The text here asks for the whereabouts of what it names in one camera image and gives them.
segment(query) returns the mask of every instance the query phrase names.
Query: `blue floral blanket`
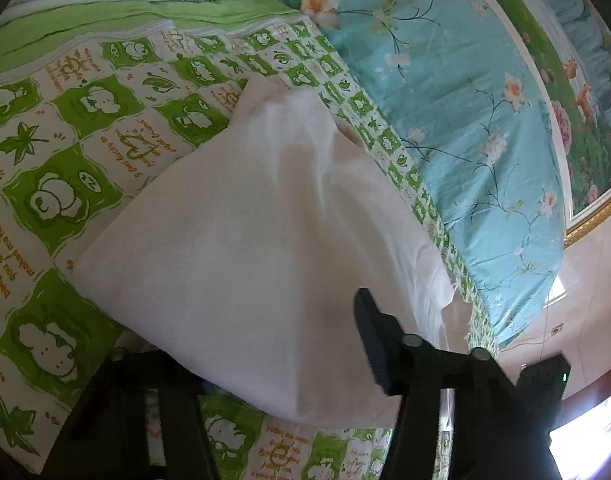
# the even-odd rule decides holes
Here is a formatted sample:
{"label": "blue floral blanket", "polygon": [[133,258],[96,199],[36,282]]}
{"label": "blue floral blanket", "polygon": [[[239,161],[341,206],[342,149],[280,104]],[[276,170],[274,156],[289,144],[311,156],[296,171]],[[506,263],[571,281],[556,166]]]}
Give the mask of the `blue floral blanket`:
{"label": "blue floral blanket", "polygon": [[465,261],[461,291],[506,346],[543,307],[565,234],[552,107],[521,37],[494,0],[284,2],[394,126]]}

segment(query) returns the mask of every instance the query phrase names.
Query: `white wall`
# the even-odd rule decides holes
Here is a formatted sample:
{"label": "white wall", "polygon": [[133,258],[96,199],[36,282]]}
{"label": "white wall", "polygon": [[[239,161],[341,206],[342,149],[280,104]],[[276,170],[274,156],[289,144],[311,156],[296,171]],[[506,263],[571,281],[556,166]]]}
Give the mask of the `white wall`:
{"label": "white wall", "polygon": [[611,368],[611,217],[563,251],[559,277],[566,296],[545,308],[498,361],[515,379],[522,364],[562,351],[572,365],[568,397]]}

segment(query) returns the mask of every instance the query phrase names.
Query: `bed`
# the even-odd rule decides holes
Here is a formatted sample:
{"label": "bed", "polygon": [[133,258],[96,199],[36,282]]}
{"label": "bed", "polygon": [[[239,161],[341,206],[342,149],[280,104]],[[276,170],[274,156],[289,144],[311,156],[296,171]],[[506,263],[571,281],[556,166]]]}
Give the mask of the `bed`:
{"label": "bed", "polygon": [[[317,88],[361,135],[473,305],[471,348],[507,346],[543,307],[563,253],[566,140],[504,0],[281,2],[91,2],[0,22],[0,445],[28,469],[103,359],[142,344],[68,284],[77,256],[226,126],[252,72]],[[39,365],[25,334],[67,369]],[[202,409],[231,480],[375,480],[391,437],[292,424],[218,388]],[[148,434],[162,463],[156,392]]]}

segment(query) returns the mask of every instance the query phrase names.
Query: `window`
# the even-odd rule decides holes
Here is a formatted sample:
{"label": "window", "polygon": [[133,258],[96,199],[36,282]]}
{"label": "window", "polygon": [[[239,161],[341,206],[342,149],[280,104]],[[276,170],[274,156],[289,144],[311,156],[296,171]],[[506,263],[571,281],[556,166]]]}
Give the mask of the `window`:
{"label": "window", "polygon": [[548,292],[547,299],[545,300],[545,305],[543,308],[550,306],[556,301],[562,300],[565,297],[565,287],[563,286],[563,282],[559,276],[554,279],[554,283],[552,284],[552,288],[550,292]]}
{"label": "window", "polygon": [[584,480],[611,455],[611,397],[550,433],[563,480]]}

